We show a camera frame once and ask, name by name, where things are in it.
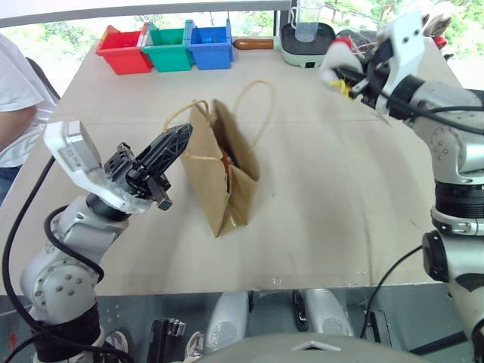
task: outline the metal frame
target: metal frame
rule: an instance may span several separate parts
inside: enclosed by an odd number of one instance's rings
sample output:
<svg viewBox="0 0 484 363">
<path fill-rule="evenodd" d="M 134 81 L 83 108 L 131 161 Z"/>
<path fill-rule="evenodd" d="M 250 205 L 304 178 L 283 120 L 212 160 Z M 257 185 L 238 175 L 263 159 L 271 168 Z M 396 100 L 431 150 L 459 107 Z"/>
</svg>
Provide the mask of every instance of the metal frame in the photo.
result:
<svg viewBox="0 0 484 363">
<path fill-rule="evenodd" d="M 0 8 L 6 8 L 8 0 L 0 0 Z M 8 9 L 4 9 L 0 16 L 0 28 L 7 26 L 27 25 L 34 23 L 48 23 L 51 21 L 92 19 L 96 17 L 116 17 L 125 15 L 145 15 L 145 14 L 174 14 L 174 13 L 196 13 L 204 11 L 286 11 L 290 7 L 290 0 L 237 0 L 237 1 L 218 1 L 218 2 L 174 2 L 148 4 L 148 5 L 129 5 L 129 6 L 110 6 L 99 8 L 62 10 L 44 14 L 29 14 L 25 11 L 26 5 L 18 3 L 22 8 L 23 14 L 12 14 Z"/>
</svg>

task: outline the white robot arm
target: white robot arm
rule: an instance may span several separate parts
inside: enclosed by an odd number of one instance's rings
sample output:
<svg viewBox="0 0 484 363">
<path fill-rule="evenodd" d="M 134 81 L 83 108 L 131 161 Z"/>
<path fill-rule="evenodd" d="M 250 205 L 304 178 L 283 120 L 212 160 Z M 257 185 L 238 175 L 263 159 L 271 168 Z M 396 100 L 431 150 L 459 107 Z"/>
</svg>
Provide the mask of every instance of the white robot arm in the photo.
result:
<svg viewBox="0 0 484 363">
<path fill-rule="evenodd" d="M 155 201 L 167 210 L 172 202 L 165 170 L 186 148 L 191 125 L 168 129 L 138 157 L 126 144 L 106 162 L 80 122 L 52 123 L 45 143 L 64 171 L 91 192 L 69 206 L 55 210 L 45 222 L 50 241 L 24 269 L 21 287 L 33 307 L 30 315 L 44 327 L 56 326 L 61 337 L 101 346 L 95 285 L 103 278 L 99 263 L 110 245 L 128 227 L 133 213 L 142 213 Z M 93 361 L 90 352 L 58 345 L 49 336 L 35 341 L 34 361 Z"/>
</svg>

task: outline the paper bag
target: paper bag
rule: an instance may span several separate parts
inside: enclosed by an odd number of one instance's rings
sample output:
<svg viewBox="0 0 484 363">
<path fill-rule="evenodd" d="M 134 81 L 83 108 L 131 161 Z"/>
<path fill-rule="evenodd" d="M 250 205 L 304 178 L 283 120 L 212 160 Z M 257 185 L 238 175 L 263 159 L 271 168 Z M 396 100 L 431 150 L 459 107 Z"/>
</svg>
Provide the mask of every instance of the paper bag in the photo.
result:
<svg viewBox="0 0 484 363">
<path fill-rule="evenodd" d="M 213 101 L 210 115 L 193 107 L 190 123 L 193 132 L 181 161 L 213 234 L 218 237 L 249 223 L 259 180 L 254 144 L 248 145 L 234 114 L 221 101 Z M 222 162 L 221 149 L 234 162 L 228 165 L 228 172 Z"/>
</svg>

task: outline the black cable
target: black cable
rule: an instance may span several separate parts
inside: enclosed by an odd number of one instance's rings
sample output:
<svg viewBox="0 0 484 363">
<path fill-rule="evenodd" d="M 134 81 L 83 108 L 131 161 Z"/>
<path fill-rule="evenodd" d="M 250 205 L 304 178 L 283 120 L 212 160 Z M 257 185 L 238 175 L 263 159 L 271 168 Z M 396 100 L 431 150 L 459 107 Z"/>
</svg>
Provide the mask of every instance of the black cable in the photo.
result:
<svg viewBox="0 0 484 363">
<path fill-rule="evenodd" d="M 8 355 L 8 357 L 5 358 L 3 363 L 8 363 L 9 361 L 11 361 L 18 353 L 20 353 L 22 350 L 24 350 L 26 347 L 28 347 L 30 344 L 32 344 L 33 341 L 34 341 L 33 336 L 31 338 L 23 341 L 21 344 L 19 344 L 19 346 L 17 348 L 12 350 L 12 352 Z"/>
<path fill-rule="evenodd" d="M 20 223 L 22 222 L 23 217 L 26 215 L 26 212 L 29 209 L 30 204 L 32 204 L 34 197 L 36 196 L 37 192 L 42 186 L 42 183 L 45 180 L 45 177 L 47 176 L 49 170 L 54 164 L 54 161 L 55 161 L 55 158 L 53 157 L 51 157 L 48 160 L 47 164 L 45 165 L 44 169 L 42 170 L 39 176 L 39 179 L 35 183 L 33 189 L 30 191 L 29 196 L 27 197 L 25 203 L 23 204 L 17 217 L 15 218 L 14 224 L 12 225 L 10 233 L 8 234 L 7 240 L 5 241 L 5 246 L 4 246 L 3 255 L 2 255 L 2 280 L 5 286 L 5 292 L 7 293 L 9 300 L 11 301 L 15 310 L 17 310 L 20 317 L 36 332 L 33 335 L 33 337 L 30 338 L 32 341 L 35 340 L 37 335 L 47 334 L 47 336 L 52 341 L 54 341 L 59 345 L 66 346 L 71 349 L 75 349 L 79 351 L 94 352 L 99 354 L 112 354 L 112 355 L 116 355 L 121 361 L 125 363 L 134 363 L 134 360 L 131 358 L 131 356 L 122 350 L 79 344 L 76 342 L 72 342 L 70 340 L 66 340 L 62 337 L 59 337 L 53 333 L 46 331 L 46 329 L 44 329 L 44 327 L 39 322 L 37 322 L 34 318 L 32 318 L 32 316 L 24 308 L 17 294 L 15 293 L 14 287 L 11 282 L 11 275 L 10 275 L 10 255 L 11 255 L 11 249 L 15 239 L 15 234 L 17 233 L 18 228 L 20 227 Z M 18 352 L 20 352 L 22 349 L 25 349 L 25 347 L 31 344 L 30 339 L 20 344 L 21 348 L 20 346 L 18 346 L 17 347 L 18 350 L 15 349 L 15 354 L 18 354 Z"/>
<path fill-rule="evenodd" d="M 373 62 L 370 62 L 368 64 L 368 84 L 370 85 L 370 87 L 372 87 L 372 89 L 376 93 L 378 93 L 379 95 L 382 95 L 383 97 L 385 97 L 391 103 L 396 104 L 397 106 L 399 106 L 403 109 L 411 111 L 414 114 L 413 117 L 423 116 L 423 117 L 426 117 L 428 119 L 432 119 L 434 121 L 437 121 L 438 123 L 441 123 L 443 125 L 450 126 L 450 127 L 453 127 L 455 129 L 458 129 L 458 130 L 461 130 L 461 131 L 470 132 L 472 134 L 484 135 L 484 128 L 478 129 L 477 127 L 461 125 L 460 123 L 455 123 L 454 121 L 451 121 L 449 119 L 446 119 L 445 117 L 441 117 L 441 116 L 435 114 L 437 112 L 445 112 L 446 110 L 447 111 L 469 110 L 467 108 L 472 107 L 472 106 L 462 106 L 462 107 L 456 106 L 455 108 L 450 107 L 450 109 L 448 109 L 447 107 L 440 107 L 440 108 L 436 108 L 434 110 L 422 110 L 418 107 L 412 106 L 408 102 L 403 101 L 403 100 L 401 100 L 397 97 L 394 97 L 392 95 L 388 95 L 386 92 L 383 91 L 383 88 L 381 87 L 381 85 L 378 84 L 378 81 L 376 80 L 376 76 L 374 74 L 374 64 L 373 64 Z M 478 107 L 477 109 L 475 109 L 475 111 L 484 111 L 484 108 Z"/>
<path fill-rule="evenodd" d="M 443 337 L 422 346 L 418 346 L 417 348 L 413 348 L 408 352 L 415 355 L 427 355 L 464 342 L 467 342 L 467 336 L 463 331 L 459 331 L 458 333 L 451 334 L 447 337 Z"/>
<path fill-rule="evenodd" d="M 3 285 L 5 286 L 5 292 L 7 293 L 8 298 L 10 299 L 12 305 L 14 306 L 15 310 L 17 310 L 20 317 L 35 331 L 41 331 L 42 326 L 30 316 L 28 311 L 23 307 L 22 303 L 17 297 L 15 293 L 14 287 L 11 283 L 11 276 L 10 276 L 10 254 L 12 245 L 14 243 L 15 234 L 22 222 L 23 217 L 26 214 L 26 211 L 29 209 L 30 204 L 33 201 L 33 198 L 37 194 L 42 185 L 45 177 L 47 176 L 49 170 L 54 164 L 55 159 L 51 157 L 47 164 L 45 165 L 44 169 L 42 170 L 39 179 L 35 183 L 32 191 L 30 191 L 29 196 L 27 197 L 25 203 L 23 204 L 22 208 L 20 209 L 17 218 L 14 221 L 14 224 L 11 227 L 10 233 L 8 234 L 7 240 L 5 241 L 5 246 L 3 249 L 3 256 L 2 256 L 2 278 L 3 278 Z"/>
<path fill-rule="evenodd" d="M 377 288 L 374 290 L 374 292 L 371 294 L 370 299 L 368 300 L 368 304 L 366 305 L 366 312 L 365 312 L 365 322 L 363 324 L 363 328 L 361 329 L 360 333 L 360 338 L 363 338 L 365 336 L 366 332 L 366 327 L 368 325 L 368 319 L 370 318 L 370 310 L 371 310 L 371 304 L 373 303 L 373 300 L 375 296 L 377 295 L 378 291 L 380 291 L 380 288 L 382 285 L 385 283 L 385 280 L 390 276 L 390 274 L 395 270 L 395 268 L 398 267 L 403 261 L 405 261 L 408 257 L 416 253 L 417 251 L 421 250 L 422 246 L 414 248 L 412 251 L 409 253 L 406 253 L 404 256 L 400 257 L 400 259 L 393 264 L 392 267 L 389 268 L 389 270 L 386 272 L 386 274 L 381 278 L 380 282 L 377 285 Z"/>
<path fill-rule="evenodd" d="M 98 274 L 98 283 L 101 282 L 101 280 L 104 278 L 104 270 L 95 262 L 91 261 L 87 257 L 81 255 L 80 253 L 77 253 L 70 247 L 66 246 L 62 242 L 60 242 L 54 235 L 54 232 L 52 232 L 51 229 L 51 223 L 52 220 L 60 213 L 63 212 L 67 206 L 61 206 L 55 210 L 53 210 L 45 219 L 44 221 L 44 232 L 45 235 L 47 236 L 48 240 L 51 242 L 51 244 L 55 247 L 57 247 L 59 250 L 64 252 L 66 255 L 71 256 L 74 259 L 79 260 L 80 262 L 86 264 L 90 268 L 92 268 L 96 273 Z"/>
</svg>

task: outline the blue bin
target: blue bin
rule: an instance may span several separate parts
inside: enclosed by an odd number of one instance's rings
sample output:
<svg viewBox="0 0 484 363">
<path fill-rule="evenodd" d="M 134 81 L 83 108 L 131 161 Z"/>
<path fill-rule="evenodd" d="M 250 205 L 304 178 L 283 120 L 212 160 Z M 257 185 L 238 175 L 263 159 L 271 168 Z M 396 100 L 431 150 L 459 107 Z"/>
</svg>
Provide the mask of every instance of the blue bin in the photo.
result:
<svg viewBox="0 0 484 363">
<path fill-rule="evenodd" d="M 187 47 L 199 70 L 223 70 L 234 60 L 230 20 L 227 26 L 199 28 L 190 20 Z"/>
</svg>

